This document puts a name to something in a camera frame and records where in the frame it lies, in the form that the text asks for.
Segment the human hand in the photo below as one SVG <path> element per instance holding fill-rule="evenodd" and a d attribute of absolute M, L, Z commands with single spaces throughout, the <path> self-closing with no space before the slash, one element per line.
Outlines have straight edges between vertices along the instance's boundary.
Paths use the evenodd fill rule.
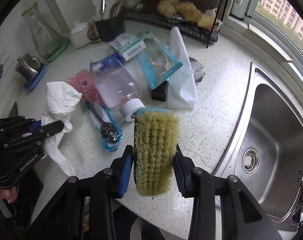
<path fill-rule="evenodd" d="M 11 189 L 2 189 L 0 188 L 0 200 L 6 199 L 8 203 L 12 203 L 17 198 L 17 190 L 16 187 L 12 187 Z"/>

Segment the tree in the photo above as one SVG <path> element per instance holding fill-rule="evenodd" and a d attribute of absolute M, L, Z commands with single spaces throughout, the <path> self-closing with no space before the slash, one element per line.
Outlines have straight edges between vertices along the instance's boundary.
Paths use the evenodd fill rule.
<path fill-rule="evenodd" d="M 275 27 L 277 27 L 282 33 L 285 34 L 287 38 L 291 40 L 292 43 L 300 50 L 303 54 L 303 40 L 301 40 L 297 33 L 287 25 L 281 19 L 276 18 L 274 15 L 270 14 L 260 3 L 257 4 L 255 12 L 263 16 L 266 20 L 271 22 Z"/>

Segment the building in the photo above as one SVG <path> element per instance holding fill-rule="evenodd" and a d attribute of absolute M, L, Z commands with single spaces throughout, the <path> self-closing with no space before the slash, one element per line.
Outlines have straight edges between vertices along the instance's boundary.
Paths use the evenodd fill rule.
<path fill-rule="evenodd" d="M 303 20 L 287 0 L 259 0 L 269 13 L 292 28 L 303 40 Z"/>

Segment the kitchen sink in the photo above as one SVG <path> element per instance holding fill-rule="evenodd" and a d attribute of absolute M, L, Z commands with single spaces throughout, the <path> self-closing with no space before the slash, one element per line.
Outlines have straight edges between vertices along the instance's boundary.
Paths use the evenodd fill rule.
<path fill-rule="evenodd" d="M 303 179 L 303 110 L 275 79 L 277 84 L 252 63 L 242 114 L 213 175 L 236 175 L 278 228 L 294 229 Z"/>

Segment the screw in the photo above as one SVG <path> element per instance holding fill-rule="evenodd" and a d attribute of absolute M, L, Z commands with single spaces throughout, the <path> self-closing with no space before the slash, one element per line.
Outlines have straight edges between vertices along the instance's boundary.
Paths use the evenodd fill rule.
<path fill-rule="evenodd" d="M 201 174 L 203 172 L 203 170 L 200 167 L 195 167 L 195 168 L 193 168 L 193 172 L 196 174 Z"/>
<path fill-rule="evenodd" d="M 113 170 L 111 168 L 104 169 L 104 174 L 111 175 L 113 173 Z"/>
<path fill-rule="evenodd" d="M 237 176 L 235 176 L 235 175 L 230 175 L 228 178 L 229 178 L 229 180 L 232 181 L 232 182 L 238 182 L 238 178 L 237 178 Z"/>
<path fill-rule="evenodd" d="M 77 177 L 71 176 L 67 179 L 68 183 L 75 183 L 77 181 Z"/>

